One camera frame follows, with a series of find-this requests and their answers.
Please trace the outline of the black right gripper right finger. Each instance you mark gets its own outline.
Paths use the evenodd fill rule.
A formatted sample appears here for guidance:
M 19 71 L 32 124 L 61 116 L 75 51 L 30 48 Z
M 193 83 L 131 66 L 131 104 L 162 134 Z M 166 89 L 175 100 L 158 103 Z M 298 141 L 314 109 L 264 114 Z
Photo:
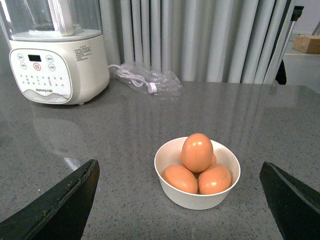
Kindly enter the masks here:
M 264 162 L 259 179 L 284 240 L 320 238 L 320 193 L 271 162 Z

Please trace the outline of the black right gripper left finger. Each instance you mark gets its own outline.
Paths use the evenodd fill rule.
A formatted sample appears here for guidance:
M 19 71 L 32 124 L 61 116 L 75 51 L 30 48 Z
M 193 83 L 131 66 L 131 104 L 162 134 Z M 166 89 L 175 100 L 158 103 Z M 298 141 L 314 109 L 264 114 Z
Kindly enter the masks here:
M 0 224 L 2 240 L 80 240 L 100 176 L 91 159 Z

